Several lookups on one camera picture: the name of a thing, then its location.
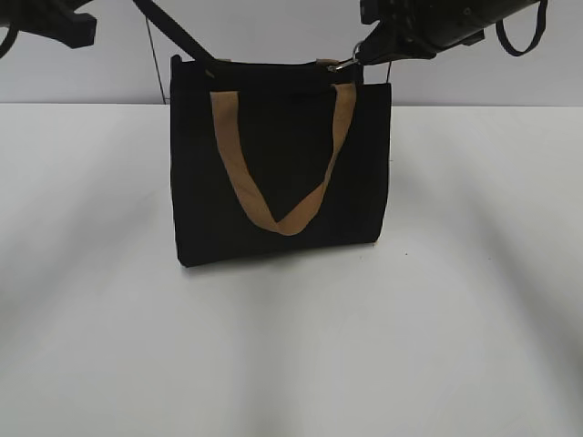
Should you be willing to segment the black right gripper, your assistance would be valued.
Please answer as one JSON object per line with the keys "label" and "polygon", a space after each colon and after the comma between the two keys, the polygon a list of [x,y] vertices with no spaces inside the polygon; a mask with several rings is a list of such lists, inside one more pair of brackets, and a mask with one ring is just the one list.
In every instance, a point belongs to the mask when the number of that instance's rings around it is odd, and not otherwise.
{"label": "black right gripper", "polygon": [[486,21],[478,12],[475,1],[362,1],[361,22],[375,28],[357,45],[354,59],[363,66],[431,60],[471,46],[485,37]]}

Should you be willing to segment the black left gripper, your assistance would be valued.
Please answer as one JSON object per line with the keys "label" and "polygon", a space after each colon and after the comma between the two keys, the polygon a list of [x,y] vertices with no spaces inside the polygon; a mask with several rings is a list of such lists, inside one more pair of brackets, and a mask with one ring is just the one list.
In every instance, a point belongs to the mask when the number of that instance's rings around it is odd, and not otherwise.
{"label": "black left gripper", "polygon": [[77,49],[95,42],[97,19],[77,9],[88,1],[29,1],[26,5],[26,32],[56,40]]}

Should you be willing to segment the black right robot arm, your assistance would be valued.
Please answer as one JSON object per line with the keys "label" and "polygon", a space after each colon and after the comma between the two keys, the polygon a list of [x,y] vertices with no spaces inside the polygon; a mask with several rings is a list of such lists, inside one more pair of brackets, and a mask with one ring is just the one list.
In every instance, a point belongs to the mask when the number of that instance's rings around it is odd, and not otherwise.
{"label": "black right robot arm", "polygon": [[[516,49],[504,20],[537,6],[536,28],[529,46]],[[472,46],[496,28],[503,49],[514,57],[534,50],[547,27],[547,1],[530,0],[369,0],[360,3],[361,22],[376,28],[355,48],[353,59],[363,66],[399,60],[431,60],[457,46]]]}

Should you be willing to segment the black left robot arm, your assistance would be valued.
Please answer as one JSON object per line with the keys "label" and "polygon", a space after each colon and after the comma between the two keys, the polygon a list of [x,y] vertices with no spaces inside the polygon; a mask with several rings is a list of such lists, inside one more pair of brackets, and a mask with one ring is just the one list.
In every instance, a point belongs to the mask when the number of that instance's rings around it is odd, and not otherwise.
{"label": "black left robot arm", "polygon": [[55,40],[76,49],[92,46],[97,19],[78,9],[88,1],[2,1],[1,27]]}

